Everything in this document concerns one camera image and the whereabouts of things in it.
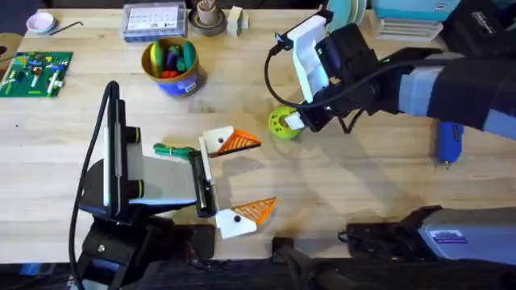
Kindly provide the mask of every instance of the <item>orange triangle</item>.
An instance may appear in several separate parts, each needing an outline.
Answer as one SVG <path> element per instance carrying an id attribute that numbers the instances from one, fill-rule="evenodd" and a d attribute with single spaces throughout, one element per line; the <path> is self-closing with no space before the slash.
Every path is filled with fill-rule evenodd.
<path id="1" fill-rule="evenodd" d="M 217 153 L 226 153 L 227 151 L 238 151 L 248 149 L 251 147 L 257 147 L 261 145 L 259 139 L 250 135 L 242 130 L 235 129 L 233 134 L 224 142 Z"/>
<path id="2" fill-rule="evenodd" d="M 273 211 L 275 203 L 276 198 L 272 197 L 262 201 L 251 202 L 245 205 L 233 206 L 231 210 L 254 221 L 256 225 L 259 226 Z"/>

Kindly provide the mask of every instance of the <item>cup of markers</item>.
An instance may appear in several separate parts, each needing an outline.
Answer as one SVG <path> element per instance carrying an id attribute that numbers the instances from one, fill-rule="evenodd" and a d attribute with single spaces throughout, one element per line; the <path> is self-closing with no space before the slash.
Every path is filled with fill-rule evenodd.
<path id="1" fill-rule="evenodd" d="M 199 57 L 187 39 L 158 39 L 145 48 L 141 61 L 145 74 L 170 96 L 187 97 L 200 89 Z"/>

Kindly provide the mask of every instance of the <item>clear plastic box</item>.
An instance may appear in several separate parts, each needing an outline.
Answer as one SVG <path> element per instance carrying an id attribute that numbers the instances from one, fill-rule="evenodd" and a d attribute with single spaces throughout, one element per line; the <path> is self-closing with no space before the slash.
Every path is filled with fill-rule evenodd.
<path id="1" fill-rule="evenodd" d="M 126 4 L 120 36 L 128 43 L 149 42 L 165 36 L 186 36 L 184 1 Z"/>

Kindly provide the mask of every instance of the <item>small bowl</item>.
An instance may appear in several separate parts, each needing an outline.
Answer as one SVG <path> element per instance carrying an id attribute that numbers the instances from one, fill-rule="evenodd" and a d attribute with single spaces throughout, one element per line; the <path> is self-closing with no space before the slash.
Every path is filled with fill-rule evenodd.
<path id="1" fill-rule="evenodd" d="M 48 12 L 37 12 L 27 19 L 26 25 L 28 30 L 43 34 L 49 32 L 56 25 L 56 19 Z"/>

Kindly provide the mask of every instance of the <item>wire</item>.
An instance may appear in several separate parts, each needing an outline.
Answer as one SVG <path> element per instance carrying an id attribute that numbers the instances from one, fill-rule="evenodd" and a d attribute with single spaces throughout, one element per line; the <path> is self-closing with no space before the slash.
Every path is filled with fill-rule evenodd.
<path id="1" fill-rule="evenodd" d="M 387 73 L 390 70 L 396 69 L 396 68 L 403 68 L 403 67 L 422 67 L 422 66 L 444 66 L 451 60 L 408 60 L 408 61 L 401 61 L 396 64 L 387 64 L 386 66 L 380 67 L 377 71 L 367 75 L 366 77 L 362 78 L 361 80 L 349 85 L 348 87 L 344 88 L 341 92 L 337 93 L 333 97 L 329 97 L 328 99 L 324 99 L 321 101 L 315 101 L 310 104 L 297 104 L 290 101 L 286 101 L 285 99 L 281 98 L 277 95 L 277 93 L 274 91 L 273 87 L 271 86 L 271 82 L 268 78 L 268 65 L 271 61 L 271 58 L 277 54 L 277 52 L 280 51 L 280 49 L 277 49 L 277 46 L 271 48 L 271 50 L 268 52 L 267 59 L 265 59 L 265 66 L 264 66 L 264 77 L 265 77 L 265 84 L 267 85 L 268 91 L 272 94 L 272 96 L 281 104 L 289 107 L 293 107 L 296 109 L 311 109 L 311 108 L 317 108 L 320 106 L 327 106 L 332 102 L 337 101 L 338 99 L 342 97 L 346 97 L 347 94 L 351 93 L 353 90 L 358 89 L 363 84 L 367 83 L 368 81 L 371 81 L 375 77 L 380 76 L 381 74 Z"/>
<path id="2" fill-rule="evenodd" d="M 34 282 L 36 281 L 39 281 L 43 278 L 48 278 L 48 276 L 45 276 L 45 275 L 39 275 L 39 276 L 36 276 L 36 277 L 33 277 L 33 278 L 30 278 L 29 280 L 26 280 L 20 284 L 16 284 L 16 285 L 13 285 L 13 286 L 9 286 L 7 288 L 3 288 L 2 290 L 15 290 L 15 289 L 22 289 L 22 288 L 27 288 L 28 285 L 30 284 L 33 284 Z"/>
<path id="3" fill-rule="evenodd" d="M 89 160 L 91 159 L 95 143 L 97 142 L 97 137 L 100 131 L 100 126 L 102 124 L 102 117 L 104 116 L 104 111 L 106 110 L 107 101 L 109 97 L 114 97 L 118 95 L 119 84 L 117 84 L 116 81 L 111 81 L 109 84 L 107 84 L 107 87 L 104 90 L 104 96 L 102 97 L 100 109 L 98 110 L 97 122 L 95 123 L 94 132 L 91 136 L 91 140 L 89 141 L 88 151 L 86 152 L 86 157 L 84 159 L 84 163 L 82 164 L 81 176 L 79 177 L 79 185 L 77 186 L 77 193 L 75 195 L 75 201 L 73 202 L 72 217 L 70 218 L 68 254 L 70 258 L 72 276 L 79 290 L 85 290 L 84 285 L 82 284 L 81 274 L 79 273 L 77 267 L 77 260 L 75 257 L 75 229 L 77 227 L 77 215 L 79 212 L 79 202 L 81 201 L 80 197 L 82 194 L 82 187 L 84 184 L 85 175 L 88 171 Z"/>
<path id="4" fill-rule="evenodd" d="M 353 127 L 355 127 L 356 121 L 358 121 L 358 118 L 364 113 L 364 109 L 358 110 L 356 112 L 355 116 L 353 116 L 352 121 L 349 123 L 349 127 L 346 126 L 346 123 L 344 123 L 344 120 L 342 117 L 338 117 L 340 126 L 342 127 L 342 130 L 344 131 L 344 134 L 350 134 L 353 130 Z"/>
<path id="5" fill-rule="evenodd" d="M 262 5 L 264 5 L 264 2 L 265 2 L 265 0 L 261 0 L 261 1 L 260 1 L 260 4 L 258 4 L 257 9 L 260 9 L 260 8 L 261 8 L 261 6 L 262 6 Z"/>

